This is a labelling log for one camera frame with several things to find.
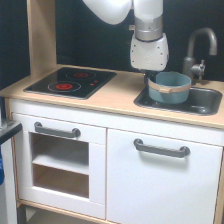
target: oven window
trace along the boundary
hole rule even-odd
[[[33,185],[89,198],[89,144],[30,133]]]

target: sink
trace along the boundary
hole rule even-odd
[[[212,89],[190,88],[188,99],[180,104],[165,104],[152,100],[144,89],[134,103],[140,107],[196,115],[214,115],[219,110],[222,94]]]

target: faucet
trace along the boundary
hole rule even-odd
[[[189,39],[187,57],[184,58],[183,74],[190,77],[192,81],[194,79],[194,75],[198,75],[199,79],[202,79],[205,71],[205,61],[202,60],[201,64],[195,64],[196,60],[193,56],[195,40],[199,35],[208,35],[208,38],[210,40],[209,55],[217,55],[217,38],[212,29],[202,28],[194,31],[191,34]]]

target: cabinet handle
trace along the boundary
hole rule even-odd
[[[67,131],[61,131],[51,128],[45,128],[42,126],[40,122],[36,122],[34,124],[35,131],[41,134],[47,134],[47,135],[54,135],[57,137],[64,137],[64,138],[77,138],[81,135],[81,132],[79,129],[74,128],[71,132]]]
[[[179,150],[165,149],[160,147],[154,147],[151,145],[144,145],[141,139],[135,139],[134,145],[138,151],[149,152],[158,155],[171,156],[177,158],[184,158],[190,155],[190,149],[186,146],[181,147]]]

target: wooden countertop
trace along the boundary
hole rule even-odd
[[[58,65],[58,68],[61,67],[75,66]],[[26,87],[30,86],[36,81],[38,81],[38,79],[31,80],[30,76],[26,77],[19,82],[9,86],[8,88],[2,90],[0,92],[0,95],[7,98],[29,100],[41,103],[64,105],[69,107],[77,107],[224,129],[224,97],[222,98],[218,113],[211,116],[190,115],[157,109],[146,109],[136,106],[133,101],[144,89],[143,77],[142,74],[139,73],[117,72],[116,77],[114,77],[110,82],[108,82],[87,100],[76,100],[64,97],[25,93],[23,91]],[[221,92],[224,96],[223,82],[202,81],[201,83],[197,83],[196,87],[214,89]]]

